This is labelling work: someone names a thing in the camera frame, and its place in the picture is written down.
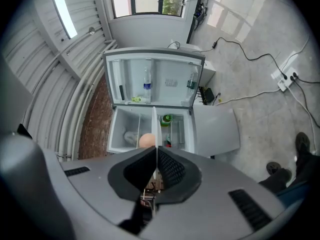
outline refrigerator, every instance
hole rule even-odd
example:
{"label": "refrigerator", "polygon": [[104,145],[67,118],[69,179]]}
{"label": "refrigerator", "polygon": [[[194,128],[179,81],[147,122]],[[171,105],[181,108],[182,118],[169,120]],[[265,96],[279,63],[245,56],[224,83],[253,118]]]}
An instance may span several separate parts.
{"label": "refrigerator", "polygon": [[105,51],[103,60],[113,108],[108,152],[137,149],[147,133],[154,134],[156,147],[204,157],[240,147],[232,108],[194,104],[205,63],[199,52],[120,48]]}

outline green bottle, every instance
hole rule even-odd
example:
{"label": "green bottle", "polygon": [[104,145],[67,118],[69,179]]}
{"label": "green bottle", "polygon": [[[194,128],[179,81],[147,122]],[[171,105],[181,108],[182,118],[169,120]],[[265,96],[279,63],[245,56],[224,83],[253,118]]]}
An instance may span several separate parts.
{"label": "green bottle", "polygon": [[166,114],[161,118],[160,125],[163,127],[168,127],[172,121],[172,115]]}

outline tree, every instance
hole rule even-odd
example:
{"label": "tree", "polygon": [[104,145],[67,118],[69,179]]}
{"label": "tree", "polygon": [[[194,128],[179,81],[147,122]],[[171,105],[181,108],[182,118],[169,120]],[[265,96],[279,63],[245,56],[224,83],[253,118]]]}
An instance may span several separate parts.
{"label": "tree", "polygon": [[162,13],[168,15],[180,15],[183,0],[163,0]]}

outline brown floor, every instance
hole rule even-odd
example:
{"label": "brown floor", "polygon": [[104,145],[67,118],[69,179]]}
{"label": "brown floor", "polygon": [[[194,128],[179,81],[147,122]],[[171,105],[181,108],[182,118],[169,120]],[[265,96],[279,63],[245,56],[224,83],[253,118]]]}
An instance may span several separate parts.
{"label": "brown floor", "polygon": [[107,141],[112,120],[112,107],[106,77],[103,75],[92,96],[80,137],[79,159],[107,156]]}

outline shoe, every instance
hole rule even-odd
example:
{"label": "shoe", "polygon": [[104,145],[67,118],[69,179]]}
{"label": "shoe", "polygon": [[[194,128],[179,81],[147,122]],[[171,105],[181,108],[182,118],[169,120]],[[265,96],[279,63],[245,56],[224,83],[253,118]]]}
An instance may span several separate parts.
{"label": "shoe", "polygon": [[[279,169],[281,169],[281,165],[277,162],[268,162],[268,164],[266,165],[266,170],[270,176],[275,174]],[[292,178],[292,172],[290,169],[285,169],[285,170],[288,173],[288,178],[286,182],[289,182]]]}
{"label": "shoe", "polygon": [[298,155],[310,152],[310,140],[305,133],[299,132],[296,135],[295,148],[296,148]]}
{"label": "shoe", "polygon": [[281,165],[277,162],[268,162],[266,165],[266,170],[270,176],[275,174],[279,169],[281,169]]}

